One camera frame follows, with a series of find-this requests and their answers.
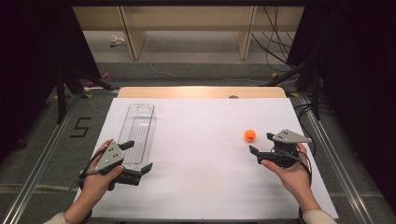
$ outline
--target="orange ball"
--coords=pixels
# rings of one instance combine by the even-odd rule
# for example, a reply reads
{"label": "orange ball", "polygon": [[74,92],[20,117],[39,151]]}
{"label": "orange ball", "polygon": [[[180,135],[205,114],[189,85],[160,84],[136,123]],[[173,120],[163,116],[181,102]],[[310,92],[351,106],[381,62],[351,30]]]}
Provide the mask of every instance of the orange ball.
{"label": "orange ball", "polygon": [[245,131],[245,139],[248,142],[253,141],[256,138],[256,132],[254,132],[253,130],[249,129],[247,131]]}

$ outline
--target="white sleeve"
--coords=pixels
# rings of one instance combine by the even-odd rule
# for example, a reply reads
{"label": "white sleeve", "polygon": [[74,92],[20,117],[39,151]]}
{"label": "white sleeve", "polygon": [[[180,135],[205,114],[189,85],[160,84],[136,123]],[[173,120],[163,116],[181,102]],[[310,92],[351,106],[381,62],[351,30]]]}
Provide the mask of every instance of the white sleeve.
{"label": "white sleeve", "polygon": [[306,224],[334,224],[336,223],[329,214],[323,210],[310,210],[303,213]]}
{"label": "white sleeve", "polygon": [[52,219],[44,222],[44,224],[70,224],[64,219],[64,213],[56,214]]}

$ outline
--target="white paper sheet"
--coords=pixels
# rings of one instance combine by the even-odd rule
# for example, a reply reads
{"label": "white paper sheet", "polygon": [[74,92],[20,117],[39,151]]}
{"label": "white paper sheet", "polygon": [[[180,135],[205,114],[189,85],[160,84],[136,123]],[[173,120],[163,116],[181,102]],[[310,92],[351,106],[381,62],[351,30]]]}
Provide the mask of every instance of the white paper sheet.
{"label": "white paper sheet", "polygon": [[[97,142],[118,139],[130,104],[154,104],[157,124],[151,172],[140,185],[117,184],[93,217],[117,220],[226,221],[296,218],[298,204],[272,172],[257,163],[249,144],[269,151],[266,133],[302,134],[289,99],[114,99]],[[253,143],[244,132],[256,131]],[[318,167],[312,189],[337,218]]]}

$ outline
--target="transparent plastic container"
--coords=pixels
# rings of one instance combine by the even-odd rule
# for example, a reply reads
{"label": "transparent plastic container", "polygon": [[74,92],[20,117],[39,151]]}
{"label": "transparent plastic container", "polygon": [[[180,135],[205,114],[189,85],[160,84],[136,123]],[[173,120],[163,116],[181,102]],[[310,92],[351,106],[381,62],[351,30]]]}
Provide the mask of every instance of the transparent plastic container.
{"label": "transparent plastic container", "polygon": [[128,108],[118,143],[134,141],[134,146],[124,151],[122,165],[129,170],[140,171],[149,164],[149,153],[154,135],[154,105],[133,104]]}

